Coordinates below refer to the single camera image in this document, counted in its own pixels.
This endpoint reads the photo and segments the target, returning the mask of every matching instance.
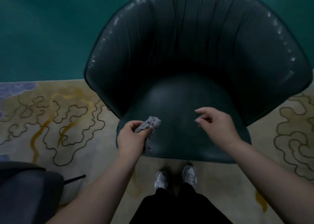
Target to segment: chair leg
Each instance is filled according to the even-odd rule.
[[[81,179],[81,178],[85,178],[85,177],[86,177],[86,175],[82,175],[82,176],[79,176],[79,177],[76,177],[76,178],[71,178],[71,179],[65,180],[65,181],[64,181],[64,185],[66,185],[66,184],[68,184],[68,183],[71,183],[71,182],[74,182],[74,181],[76,181],[76,180],[79,180],[79,179]]]

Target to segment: black pants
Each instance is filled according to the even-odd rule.
[[[133,223],[221,223],[232,224],[206,197],[188,183],[180,187],[177,198],[165,189],[143,199]]]

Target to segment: leg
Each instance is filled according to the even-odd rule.
[[[183,222],[203,223],[209,219],[223,224],[232,224],[205,196],[195,192],[197,183],[196,170],[186,166],[183,170],[183,182],[177,197],[179,212]]]
[[[156,193],[143,199],[131,224],[133,223],[164,223],[174,222],[175,196],[167,190],[167,178],[164,172],[156,175]]]

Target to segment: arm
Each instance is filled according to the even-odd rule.
[[[241,140],[230,115],[214,108],[195,121],[210,139],[239,165],[257,190],[285,223],[314,223],[314,186],[283,169],[272,159]]]
[[[133,170],[144,147],[144,140],[151,129],[135,134],[142,121],[130,121],[118,136],[119,156],[68,206],[47,224],[104,224],[110,223],[131,179]]]

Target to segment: hand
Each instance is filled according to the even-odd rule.
[[[129,121],[121,129],[117,139],[120,157],[137,161],[141,156],[144,141],[152,131],[151,128],[147,128],[139,133],[134,133],[135,129],[142,123],[143,121]]]
[[[241,141],[230,115],[210,107],[199,108],[195,112],[203,113],[195,121],[217,146],[224,147]]]

